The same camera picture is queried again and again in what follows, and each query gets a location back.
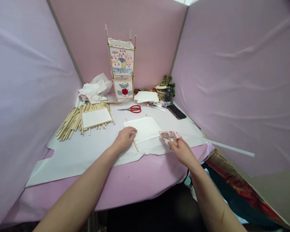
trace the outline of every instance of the smartphone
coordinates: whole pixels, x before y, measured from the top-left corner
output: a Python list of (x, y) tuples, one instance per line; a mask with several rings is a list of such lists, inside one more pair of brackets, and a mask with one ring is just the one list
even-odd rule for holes
[(184, 119), (186, 118), (187, 116), (182, 112), (180, 111), (175, 105), (168, 105), (167, 106), (167, 109), (169, 111), (171, 111), (171, 113), (177, 118), (177, 119)]

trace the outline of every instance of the painted moon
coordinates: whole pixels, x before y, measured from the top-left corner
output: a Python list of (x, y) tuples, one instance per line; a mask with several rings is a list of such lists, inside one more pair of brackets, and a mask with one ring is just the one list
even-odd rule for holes
[(120, 57), (118, 59), (121, 62), (121, 69), (124, 69), (127, 66), (127, 61), (122, 57)]

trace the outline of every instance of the pink glue gun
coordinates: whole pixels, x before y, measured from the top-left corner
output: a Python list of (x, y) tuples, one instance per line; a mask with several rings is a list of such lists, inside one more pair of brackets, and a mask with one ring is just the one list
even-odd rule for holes
[(160, 132), (160, 135), (161, 135), (163, 141), (169, 140), (169, 141), (175, 143), (175, 145), (177, 146), (177, 140), (180, 138), (180, 135), (178, 134), (177, 131), (175, 131), (175, 130), (162, 131), (162, 132)]

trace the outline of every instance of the pink fabric wall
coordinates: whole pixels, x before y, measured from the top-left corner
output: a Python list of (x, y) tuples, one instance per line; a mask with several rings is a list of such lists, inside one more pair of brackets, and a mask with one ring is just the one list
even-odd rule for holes
[(129, 40), (137, 35), (134, 87), (152, 88), (169, 74), (186, 5), (173, 0), (51, 0), (84, 82), (111, 65), (105, 33)]
[(224, 149), (251, 176), (290, 170), (290, 24), (263, 40), (290, 22), (289, 3), (192, 4), (172, 73), (176, 103), (209, 139), (255, 153)]
[(80, 87), (47, 2), (0, 0), (0, 223)]

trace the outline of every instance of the hand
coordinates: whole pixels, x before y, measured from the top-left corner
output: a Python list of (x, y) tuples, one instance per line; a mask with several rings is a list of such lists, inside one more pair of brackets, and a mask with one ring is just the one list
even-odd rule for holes
[(173, 142), (168, 142), (168, 145), (175, 153), (177, 159), (188, 169), (195, 163), (199, 164), (189, 145), (183, 140), (182, 137), (177, 140), (177, 146)]
[(111, 145), (111, 148), (117, 155), (127, 149), (131, 143), (133, 143), (133, 139), (135, 138), (136, 134), (131, 134), (132, 132), (138, 131), (134, 127), (125, 127), (119, 131), (117, 138)]

